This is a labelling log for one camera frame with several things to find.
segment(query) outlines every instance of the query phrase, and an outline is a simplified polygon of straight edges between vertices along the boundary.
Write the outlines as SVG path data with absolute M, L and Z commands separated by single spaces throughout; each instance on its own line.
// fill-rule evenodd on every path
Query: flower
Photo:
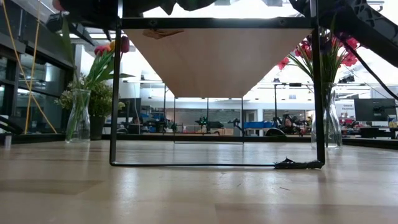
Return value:
M 114 49 L 115 49 L 115 47 L 116 47 L 116 42 L 115 42 L 115 41 L 112 41 L 112 42 L 109 44 L 109 47 L 111 48 L 112 51 L 114 51 Z
M 303 46 L 303 47 L 309 47 L 311 44 L 310 44 L 310 42 L 309 41 L 307 41 L 307 40 L 303 40 L 303 41 L 301 41 L 301 45 Z
M 349 38 L 346 42 L 347 42 L 347 44 L 350 45 L 353 49 L 357 49 L 357 48 L 358 48 L 359 42 L 358 42 L 356 39 L 354 39 L 354 38 Z
M 130 40 L 129 40 L 129 38 L 126 37 L 126 36 L 122 36 L 121 42 L 122 42 L 121 52 L 122 53 L 129 52 L 130 51 Z
M 354 54 L 351 52 L 346 54 L 343 61 L 341 62 L 343 65 L 346 65 L 347 67 L 351 67 L 358 62 L 358 59 L 355 57 Z
M 102 56 L 102 55 L 104 54 L 104 52 L 111 52 L 111 51 L 112 51 L 112 49 L 111 49 L 111 47 L 110 47 L 109 44 L 100 45 L 100 46 L 97 46 L 97 47 L 94 49 L 94 54 L 95 54 L 95 55 Z
M 280 70 L 282 70 L 285 68 L 287 64 L 289 64 L 289 59 L 286 57 L 281 62 L 278 63 L 278 67 Z
M 302 54 L 301 54 L 301 52 L 299 50 L 299 47 L 296 47 L 296 49 L 294 50 L 294 54 L 296 55 L 296 57 L 301 57 L 302 56 Z
M 122 36 L 121 42 L 122 42 L 121 52 L 122 52 L 122 53 L 127 53 L 127 52 L 129 52 L 129 51 L 130 51 L 130 40 L 129 40 L 129 38 L 126 37 L 126 36 Z M 109 47 L 110 47 L 111 51 L 114 51 L 115 48 L 116 48 L 116 42 L 115 42 L 115 41 L 112 41 L 112 42 L 109 44 Z

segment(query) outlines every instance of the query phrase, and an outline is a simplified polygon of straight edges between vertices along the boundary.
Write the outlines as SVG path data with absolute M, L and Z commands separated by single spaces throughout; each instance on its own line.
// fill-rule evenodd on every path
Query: red tulip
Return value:
M 59 0 L 52 0 L 52 6 L 58 11 L 64 11 Z
M 280 70 L 282 70 L 285 68 L 287 64 L 289 64 L 289 59 L 286 57 L 281 62 L 278 63 L 278 67 Z
M 126 36 L 122 36 L 121 42 L 122 42 L 121 52 L 122 53 L 129 52 L 130 51 L 130 40 L 129 40 L 129 38 L 126 37 Z
M 111 52 L 111 51 L 112 51 L 112 49 L 111 49 L 111 47 L 109 46 L 109 44 L 100 45 L 100 46 L 97 46 L 97 47 L 94 49 L 94 54 L 95 54 L 95 55 L 102 56 L 102 55 L 104 54 L 104 52 Z

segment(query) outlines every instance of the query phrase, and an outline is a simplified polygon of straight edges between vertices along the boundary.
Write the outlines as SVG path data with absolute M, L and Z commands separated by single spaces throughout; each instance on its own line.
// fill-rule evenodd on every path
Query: wooden floor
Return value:
M 329 151 L 322 170 L 120 168 L 109 141 L 0 148 L 0 223 L 397 223 L 398 151 Z M 311 161 L 309 144 L 118 141 L 128 162 Z

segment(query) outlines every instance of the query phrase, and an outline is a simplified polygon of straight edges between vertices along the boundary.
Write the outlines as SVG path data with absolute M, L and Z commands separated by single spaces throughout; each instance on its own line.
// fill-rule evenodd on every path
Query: blue box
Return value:
M 264 122 L 264 128 L 272 128 L 273 124 L 274 124 L 273 122 L 266 121 L 266 122 Z
M 244 128 L 256 128 L 256 129 L 261 129 L 264 128 L 264 122 L 245 122 L 244 123 Z

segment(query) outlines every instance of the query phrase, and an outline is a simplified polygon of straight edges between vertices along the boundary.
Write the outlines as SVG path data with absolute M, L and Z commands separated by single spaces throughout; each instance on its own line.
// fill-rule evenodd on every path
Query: potted plant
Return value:
M 321 82 L 322 82 L 322 108 L 323 122 L 325 132 L 325 147 L 338 149 L 342 146 L 342 138 L 338 116 L 335 106 L 335 90 L 336 90 L 336 74 L 341 66 L 350 67 L 354 65 L 358 59 L 349 50 L 346 50 L 342 41 L 352 46 L 353 49 L 360 48 L 360 44 L 352 37 L 344 34 L 335 35 L 331 30 L 320 30 L 321 45 Z M 295 50 L 281 61 L 278 66 L 281 70 L 286 65 L 294 65 L 305 72 L 313 81 L 313 52 L 312 38 L 308 36 L 296 46 Z M 312 146 L 315 147 L 317 140 L 316 135 L 316 118 L 312 123 Z
M 86 77 L 80 78 L 80 85 L 86 85 Z M 76 83 L 71 82 L 68 89 L 61 97 L 55 100 L 55 103 L 63 109 L 71 110 L 73 108 L 73 90 L 76 89 Z M 119 102 L 119 110 L 125 107 L 124 103 Z M 101 140 L 102 130 L 105 119 L 112 113 L 112 87 L 105 81 L 95 83 L 91 87 L 90 102 L 88 103 L 88 114 L 90 117 L 90 139 Z

